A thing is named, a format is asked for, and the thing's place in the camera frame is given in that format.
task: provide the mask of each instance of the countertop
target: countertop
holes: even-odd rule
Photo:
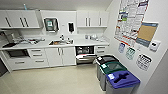
[[[29,44],[29,43],[28,44],[17,44],[15,46],[9,47],[9,48],[0,47],[0,50],[109,45],[109,43],[106,41],[101,42],[101,41],[90,40],[90,39],[75,39],[75,40],[73,40],[73,44],[65,44],[65,45],[49,45],[49,43],[51,41],[53,41],[53,40],[40,41],[37,44]]]

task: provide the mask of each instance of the faucet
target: faucet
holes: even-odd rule
[[[60,38],[61,38],[61,40],[64,40],[64,35],[61,35],[61,37],[60,37]]]

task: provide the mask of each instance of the drawer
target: drawer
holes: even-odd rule
[[[95,50],[95,54],[96,54],[97,56],[105,55],[105,54],[106,54],[106,51],[105,51],[105,50]]]
[[[28,49],[29,53],[44,53],[44,49]]]
[[[37,59],[37,58],[46,58],[45,53],[31,53],[29,54],[32,59]]]
[[[8,64],[12,70],[32,68],[32,60],[31,59],[8,60]]]
[[[34,68],[49,67],[47,59],[33,59],[32,65]]]
[[[106,49],[108,46],[94,46],[94,49]]]

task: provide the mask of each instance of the tiled floor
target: tiled floor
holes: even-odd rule
[[[0,94],[105,94],[95,65],[13,71],[0,77]]]

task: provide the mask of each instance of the recycling bin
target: recycling bin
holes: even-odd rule
[[[130,94],[140,80],[129,71],[117,71],[106,75],[106,94]]]
[[[103,91],[106,90],[106,74],[110,74],[116,71],[125,71],[127,70],[120,62],[107,62],[100,65],[100,87]]]
[[[100,81],[100,65],[105,64],[107,62],[113,62],[113,61],[118,61],[119,60],[117,58],[115,58],[112,55],[104,55],[104,56],[100,56],[96,58],[96,63],[97,63],[97,78]]]

